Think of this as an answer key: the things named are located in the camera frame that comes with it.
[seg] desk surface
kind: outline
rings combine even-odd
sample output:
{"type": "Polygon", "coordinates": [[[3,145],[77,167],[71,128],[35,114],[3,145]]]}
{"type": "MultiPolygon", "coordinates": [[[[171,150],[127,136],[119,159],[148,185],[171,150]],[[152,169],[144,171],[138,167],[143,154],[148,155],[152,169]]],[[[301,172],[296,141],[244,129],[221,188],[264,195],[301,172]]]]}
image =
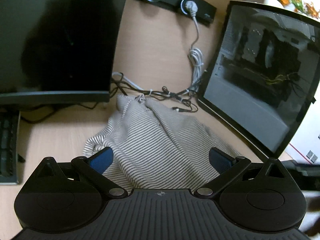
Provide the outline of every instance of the desk surface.
{"type": "MultiPolygon", "coordinates": [[[[177,104],[173,101],[163,103],[169,107],[177,104]]],[[[13,203],[23,183],[40,161],[46,156],[53,156],[57,162],[69,162],[74,157],[82,155],[86,140],[105,127],[109,116],[115,109],[116,100],[113,98],[110,103],[105,106],[99,104],[94,110],[80,106],[63,109],[40,124],[30,125],[23,121],[20,122],[18,152],[26,159],[26,163],[18,164],[22,182],[20,185],[0,186],[1,240],[11,239],[21,230],[13,203]]],[[[216,118],[202,109],[193,115],[208,125],[223,140],[233,145],[242,155],[250,158],[252,162],[260,162],[245,143],[216,118]]],[[[285,159],[290,159],[290,157],[283,154],[281,160],[285,159]]]]}

